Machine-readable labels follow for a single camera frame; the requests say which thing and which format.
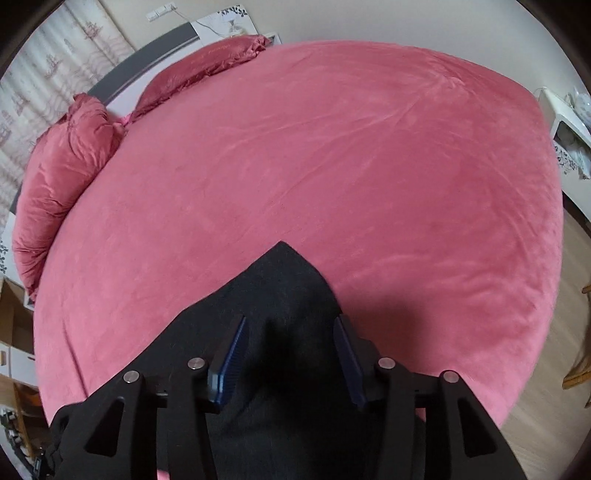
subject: metal bolt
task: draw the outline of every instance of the metal bolt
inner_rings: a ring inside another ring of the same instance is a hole
[[[385,370],[392,370],[396,366],[396,362],[388,356],[383,356],[378,360],[378,366]]]
[[[137,373],[135,370],[131,370],[123,376],[123,380],[126,383],[133,383],[133,382],[138,381],[138,379],[139,379],[139,373]]]
[[[201,370],[205,367],[205,360],[203,358],[192,358],[187,364],[191,370]]]
[[[443,379],[448,383],[458,383],[460,375],[455,373],[453,370],[448,370],[443,374]]]

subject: black fabric cover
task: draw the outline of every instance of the black fabric cover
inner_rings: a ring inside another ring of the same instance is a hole
[[[375,431],[350,402],[340,369],[332,335],[340,308],[318,271],[285,243],[180,313],[116,378],[186,368],[215,348],[238,313],[249,319],[249,352],[231,402],[207,420],[220,480],[363,478]],[[158,438],[166,470],[165,436]]]

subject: round bed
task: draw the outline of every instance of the round bed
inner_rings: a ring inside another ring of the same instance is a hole
[[[45,411],[285,241],[382,354],[458,371],[501,424],[548,331],[561,225],[520,85],[419,48],[273,47],[129,125],[65,218],[35,307]]]

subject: patterned curtain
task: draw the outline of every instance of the patterned curtain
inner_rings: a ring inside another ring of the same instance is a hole
[[[37,138],[134,49],[98,0],[66,0],[0,79],[0,231]]]

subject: cable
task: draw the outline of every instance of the cable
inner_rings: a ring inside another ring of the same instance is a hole
[[[209,30],[211,30],[212,32],[214,32],[218,37],[222,37],[225,38],[225,35],[222,35],[221,33],[216,32],[212,27],[210,27],[209,25],[205,25],[202,24],[199,20],[191,20],[190,18],[185,17],[181,12],[179,12],[177,9],[173,10],[174,13],[176,13],[179,17],[184,18],[187,22],[195,22],[199,25],[201,25],[202,27],[208,28]]]

